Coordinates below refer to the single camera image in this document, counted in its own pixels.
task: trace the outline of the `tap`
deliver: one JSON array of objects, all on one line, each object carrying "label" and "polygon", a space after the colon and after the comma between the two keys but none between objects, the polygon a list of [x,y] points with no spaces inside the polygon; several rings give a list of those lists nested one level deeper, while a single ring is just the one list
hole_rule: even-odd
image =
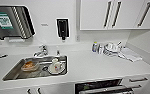
[{"label": "tap", "polygon": [[47,50],[46,45],[39,46],[39,48],[41,48],[41,52],[35,53],[34,54],[35,57],[37,56],[42,57],[42,56],[48,55],[48,50]]},{"label": "tap", "polygon": [[60,55],[60,51],[59,50],[57,50],[57,55]]}]

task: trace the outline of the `faucet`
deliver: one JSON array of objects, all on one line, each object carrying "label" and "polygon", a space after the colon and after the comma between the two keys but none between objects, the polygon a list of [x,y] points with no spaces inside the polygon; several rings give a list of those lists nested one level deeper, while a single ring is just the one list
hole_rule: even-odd
[{"label": "faucet", "polygon": [[35,57],[37,56],[42,57],[42,56],[48,55],[48,50],[47,50],[46,45],[39,46],[39,48],[41,48],[41,52],[35,53],[34,54]]}]

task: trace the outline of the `cabinet door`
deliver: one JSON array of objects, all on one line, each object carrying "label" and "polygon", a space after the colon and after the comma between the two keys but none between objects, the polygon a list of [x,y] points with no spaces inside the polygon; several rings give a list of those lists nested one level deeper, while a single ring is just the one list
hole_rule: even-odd
[{"label": "cabinet door", "polygon": [[145,0],[134,27],[136,29],[150,29],[150,0]]},{"label": "cabinet door", "polygon": [[37,88],[37,94],[74,94],[75,87],[73,83],[46,85]]},{"label": "cabinet door", "polygon": [[33,88],[17,88],[0,90],[0,94],[36,94]]},{"label": "cabinet door", "polygon": [[144,0],[115,0],[108,29],[133,29]]},{"label": "cabinet door", "polygon": [[80,30],[106,30],[114,0],[81,0]]}]

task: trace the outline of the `bottle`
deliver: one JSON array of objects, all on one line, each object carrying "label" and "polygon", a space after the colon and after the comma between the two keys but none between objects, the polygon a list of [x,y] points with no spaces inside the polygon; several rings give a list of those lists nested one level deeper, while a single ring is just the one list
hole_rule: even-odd
[{"label": "bottle", "polygon": [[96,52],[97,51],[97,42],[94,42],[93,46],[92,46],[92,51]]}]

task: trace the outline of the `lower cabinet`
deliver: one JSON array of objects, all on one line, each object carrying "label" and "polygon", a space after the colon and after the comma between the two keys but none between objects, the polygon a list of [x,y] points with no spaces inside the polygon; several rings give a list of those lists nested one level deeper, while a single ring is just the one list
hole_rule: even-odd
[{"label": "lower cabinet", "polygon": [[74,83],[0,90],[0,94],[74,94]]},{"label": "lower cabinet", "polygon": [[150,81],[150,75],[124,77],[120,85],[132,87],[134,94],[140,94],[142,88]]},{"label": "lower cabinet", "polygon": [[34,88],[15,88],[0,90],[0,94],[36,94]]},{"label": "lower cabinet", "polygon": [[[142,88],[150,81],[150,75],[124,77],[120,85],[131,87],[134,94],[140,94]],[[75,83],[61,83],[0,90],[0,94],[75,94]]]},{"label": "lower cabinet", "polygon": [[74,94],[74,83],[46,85],[37,88],[38,94]]}]

